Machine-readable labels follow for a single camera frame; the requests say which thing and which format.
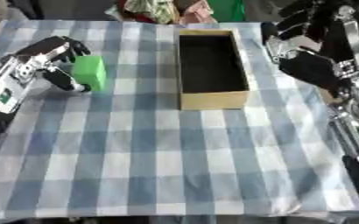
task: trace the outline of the green cube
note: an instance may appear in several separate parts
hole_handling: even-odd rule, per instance
[[[71,75],[80,84],[87,84],[92,91],[101,91],[106,82],[106,70],[100,56],[85,55],[76,57]]]

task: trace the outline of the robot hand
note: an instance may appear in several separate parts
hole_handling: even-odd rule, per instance
[[[359,194],[359,0],[355,2],[299,0],[280,13],[296,12],[293,16],[277,26],[269,23],[261,28],[263,44],[281,71],[341,98],[329,105],[331,126]],[[320,51],[287,41],[299,35],[321,42]]]
[[[75,55],[89,54],[81,42],[67,37],[46,38],[0,59],[0,136],[7,129],[28,94],[37,73],[66,91],[89,91],[88,85],[56,67],[57,60],[74,61]]]
[[[85,54],[90,54],[90,51],[82,42],[68,37],[57,36],[40,40],[38,43],[27,46],[15,53],[20,59],[25,59],[26,65],[24,68],[28,68],[28,64],[33,64],[42,72],[43,77],[53,85],[66,91],[77,92],[87,92],[91,88],[85,84],[78,84],[73,77],[50,62],[57,60],[74,62],[75,56]]]

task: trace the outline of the open box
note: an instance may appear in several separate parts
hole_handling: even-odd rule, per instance
[[[230,30],[178,35],[180,109],[241,109],[249,85]]]

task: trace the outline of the robotic finger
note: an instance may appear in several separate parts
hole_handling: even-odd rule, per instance
[[[55,53],[53,49],[60,51],[61,47],[66,48],[61,53]],[[16,55],[36,56],[38,54],[48,54],[51,62],[62,60],[63,62],[74,62],[74,55],[82,56],[91,52],[82,42],[68,37],[50,37],[40,40],[39,42],[27,46],[26,48],[16,52]]]

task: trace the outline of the blue and white tablecloth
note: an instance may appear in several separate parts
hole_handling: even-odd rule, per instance
[[[243,109],[177,110],[175,26],[0,24],[0,57],[66,35],[108,72],[103,92],[34,87],[0,142],[0,220],[359,212],[326,106],[269,62],[259,24],[190,27],[239,34],[251,89]]]

